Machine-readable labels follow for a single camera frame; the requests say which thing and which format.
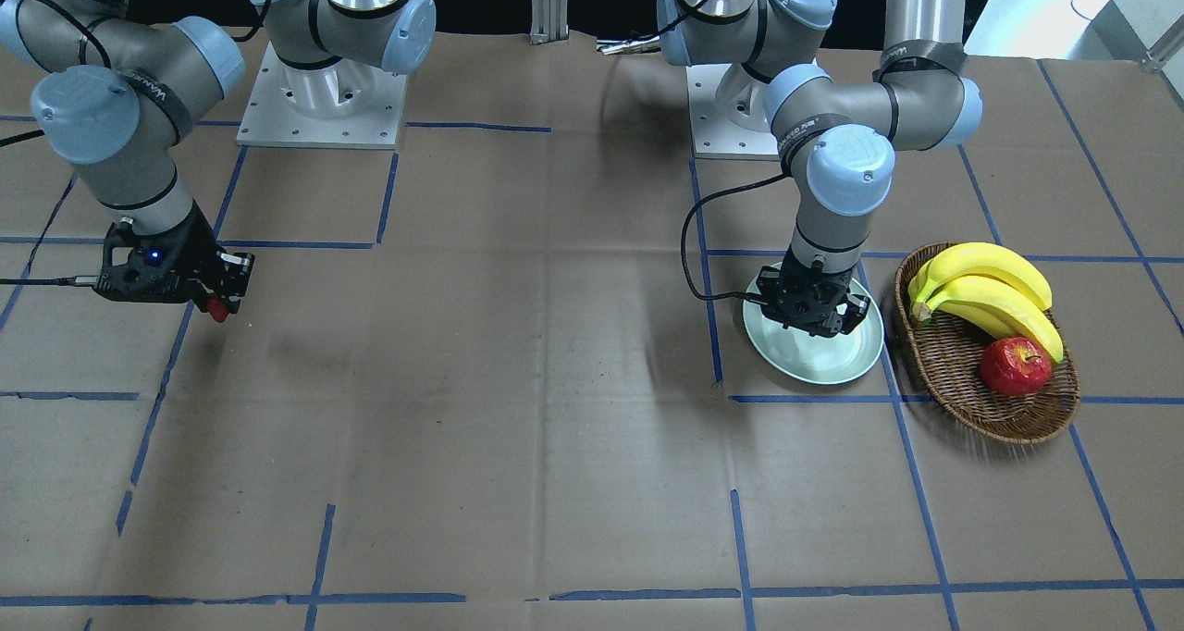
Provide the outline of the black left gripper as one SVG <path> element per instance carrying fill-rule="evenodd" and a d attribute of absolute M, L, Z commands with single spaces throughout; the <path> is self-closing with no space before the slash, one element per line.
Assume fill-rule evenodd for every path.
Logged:
<path fill-rule="evenodd" d="M 852 268 L 825 273 L 823 260 L 804 266 L 787 252 L 781 268 L 764 266 L 747 301 L 764 318 L 811 336 L 849 335 L 870 311 L 870 298 L 850 294 Z"/>

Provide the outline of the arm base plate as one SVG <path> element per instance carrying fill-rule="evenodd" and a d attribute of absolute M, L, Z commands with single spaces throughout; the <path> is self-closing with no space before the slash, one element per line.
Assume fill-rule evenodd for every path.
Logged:
<path fill-rule="evenodd" d="M 776 160 L 764 109 L 767 84 L 741 65 L 686 67 L 694 157 Z"/>
<path fill-rule="evenodd" d="M 394 150 L 408 76 L 341 59 L 301 70 L 270 44 L 242 112 L 237 143 L 274 149 Z"/>

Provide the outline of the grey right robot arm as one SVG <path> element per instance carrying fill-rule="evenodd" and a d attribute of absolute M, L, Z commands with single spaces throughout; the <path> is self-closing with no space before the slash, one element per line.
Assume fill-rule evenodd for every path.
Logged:
<path fill-rule="evenodd" d="M 250 0 L 269 46 L 242 116 L 247 146 L 390 149 L 407 76 L 430 52 L 433 0 Z M 31 109 L 112 218 L 91 277 L 114 302 L 240 310 L 255 268 L 215 242 L 170 157 L 247 75 L 242 38 L 202 17 L 152 28 L 130 0 L 4 0 L 4 47 L 45 71 Z"/>

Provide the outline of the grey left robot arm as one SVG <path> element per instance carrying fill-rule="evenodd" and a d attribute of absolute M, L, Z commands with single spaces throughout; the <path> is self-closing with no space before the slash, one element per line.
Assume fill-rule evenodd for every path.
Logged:
<path fill-rule="evenodd" d="M 982 120 L 964 78 L 966 0 L 884 0 L 884 49 L 870 82 L 817 65 L 838 0 L 657 0 L 659 50 L 676 66 L 731 65 L 762 84 L 781 173 L 800 191 L 781 268 L 744 300 L 784 328 L 834 339 L 870 311 L 850 289 L 896 152 L 963 143 Z"/>

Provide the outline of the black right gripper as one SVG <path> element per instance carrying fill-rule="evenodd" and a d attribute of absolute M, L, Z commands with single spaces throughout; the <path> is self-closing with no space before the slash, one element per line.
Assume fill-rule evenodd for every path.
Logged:
<path fill-rule="evenodd" d="M 130 223 L 114 223 L 103 240 L 102 268 L 94 292 L 115 302 L 195 303 L 220 298 L 240 311 L 255 255 L 221 253 L 199 205 L 165 233 L 135 233 Z"/>

